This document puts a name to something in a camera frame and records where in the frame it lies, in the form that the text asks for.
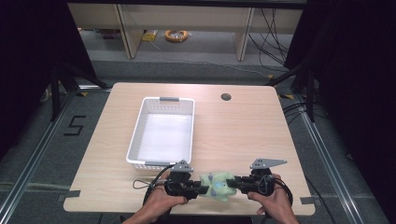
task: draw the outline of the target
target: finger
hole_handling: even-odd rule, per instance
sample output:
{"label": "finger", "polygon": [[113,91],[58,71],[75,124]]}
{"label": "finger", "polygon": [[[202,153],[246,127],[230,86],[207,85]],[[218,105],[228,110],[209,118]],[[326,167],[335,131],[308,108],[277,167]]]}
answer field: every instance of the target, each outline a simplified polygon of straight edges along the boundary
{"label": "finger", "polygon": [[172,205],[176,206],[178,204],[186,204],[189,201],[183,196],[172,196]]}
{"label": "finger", "polygon": [[265,208],[261,207],[261,208],[259,208],[259,210],[257,210],[257,215],[261,215],[264,212],[265,212]]}
{"label": "finger", "polygon": [[280,175],[277,175],[277,174],[272,174],[276,179],[282,179],[281,177],[280,177]]}
{"label": "finger", "polygon": [[253,192],[253,191],[248,192],[248,193],[247,193],[247,197],[248,197],[250,200],[253,200],[253,201],[256,201],[256,202],[258,202],[258,201],[260,201],[260,200],[266,200],[264,196],[260,195],[260,194],[257,193],[257,192]]}
{"label": "finger", "polygon": [[260,203],[262,205],[262,207],[264,207],[264,209],[265,208],[269,208],[269,207],[271,207],[273,205],[273,202],[271,201],[272,200],[271,197],[265,197],[265,196],[262,196],[262,195],[260,195],[259,193],[256,193],[256,192],[252,192],[252,191],[249,192],[247,194],[247,197],[250,200],[253,200],[253,201],[256,201],[256,202]]}
{"label": "finger", "polygon": [[169,172],[163,173],[163,174],[161,175],[160,179],[166,179],[166,178],[168,178],[169,174],[170,174]]}

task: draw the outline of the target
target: yellow object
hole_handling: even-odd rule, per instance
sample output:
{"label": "yellow object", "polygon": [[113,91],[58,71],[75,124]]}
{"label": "yellow object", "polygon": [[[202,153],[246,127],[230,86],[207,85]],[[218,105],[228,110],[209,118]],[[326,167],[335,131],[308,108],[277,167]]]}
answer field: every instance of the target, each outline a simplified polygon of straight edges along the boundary
{"label": "yellow object", "polygon": [[143,41],[153,42],[155,40],[155,36],[157,36],[158,30],[148,30],[146,31],[143,36]]}
{"label": "yellow object", "polygon": [[165,39],[172,42],[182,42],[189,36],[187,31],[172,31],[168,30],[165,32]]}

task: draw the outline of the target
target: wooden table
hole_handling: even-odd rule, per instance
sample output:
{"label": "wooden table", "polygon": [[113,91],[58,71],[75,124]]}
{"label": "wooden table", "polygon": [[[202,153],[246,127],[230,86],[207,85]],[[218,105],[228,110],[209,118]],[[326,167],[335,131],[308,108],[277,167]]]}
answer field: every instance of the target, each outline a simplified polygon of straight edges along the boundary
{"label": "wooden table", "polygon": [[[232,99],[222,100],[223,93]],[[271,168],[272,172],[290,187],[295,214],[314,214],[313,204],[300,201],[311,194],[274,88],[148,83],[114,85],[70,189],[80,194],[66,198],[66,211],[133,213],[141,207],[146,189],[134,189],[133,182],[150,181],[156,174],[136,171],[125,157],[147,96],[195,100],[192,180],[219,171],[249,175],[249,165],[257,158],[286,160],[287,164]],[[172,214],[249,216],[260,207],[239,190],[229,199],[223,203],[199,196],[175,207]]]}

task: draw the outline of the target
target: wrist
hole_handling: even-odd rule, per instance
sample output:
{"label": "wrist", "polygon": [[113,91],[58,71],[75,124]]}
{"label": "wrist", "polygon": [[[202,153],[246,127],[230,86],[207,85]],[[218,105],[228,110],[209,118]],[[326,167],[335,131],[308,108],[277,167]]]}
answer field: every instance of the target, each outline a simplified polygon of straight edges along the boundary
{"label": "wrist", "polygon": [[142,209],[133,214],[130,218],[126,219],[122,224],[149,224],[151,218],[147,216],[147,213],[142,212]]}

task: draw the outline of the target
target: gray floor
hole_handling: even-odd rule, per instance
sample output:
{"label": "gray floor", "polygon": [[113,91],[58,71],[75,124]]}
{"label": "gray floor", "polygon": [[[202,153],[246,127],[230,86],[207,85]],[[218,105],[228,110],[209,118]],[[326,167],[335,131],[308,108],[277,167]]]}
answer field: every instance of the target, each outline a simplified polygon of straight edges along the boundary
{"label": "gray floor", "polygon": [[[127,59],[120,39],[104,40],[100,34],[92,31],[84,31],[81,36],[97,76],[108,84],[131,81],[262,85],[270,75],[277,77],[282,74],[261,66],[258,50],[251,41],[247,43],[245,60],[238,62],[234,54],[233,35],[228,33],[191,32],[185,42],[170,43],[164,40],[163,31],[160,31],[154,44],[142,43],[132,60]],[[257,34],[253,38],[262,42]],[[279,41],[284,46],[288,46],[290,40],[291,35],[279,36]],[[271,47],[267,49],[280,57],[277,50]],[[285,70],[268,57],[262,56],[261,60],[272,69]],[[84,80],[78,82],[90,84]],[[289,78],[277,85],[277,92],[290,94],[291,82],[292,78]],[[108,95],[106,91],[89,91],[85,97],[74,97],[8,223],[112,223],[117,217],[118,214],[67,213],[63,210],[60,199],[73,182]],[[280,99],[280,103],[285,107],[295,104],[296,101]],[[304,173],[323,197],[336,223],[348,223],[347,213],[305,127],[303,116],[292,114],[297,111],[290,111],[286,120],[290,123],[290,133]],[[315,113],[316,126],[363,222],[388,223],[356,165],[345,156],[347,150],[332,123],[326,118],[326,111],[320,105],[315,105]],[[47,101],[32,116],[21,141],[0,162],[2,201],[7,197],[12,184],[18,180],[50,124],[50,114],[51,102]],[[75,122],[84,125],[81,134],[65,136],[64,133],[76,131],[68,127],[74,116],[86,116],[84,119],[76,119]],[[311,193],[315,199],[318,198],[312,188]],[[298,218],[301,223],[332,223],[323,203],[316,205],[316,213],[312,217]],[[253,217],[254,223],[260,223],[261,220],[262,217]]]}

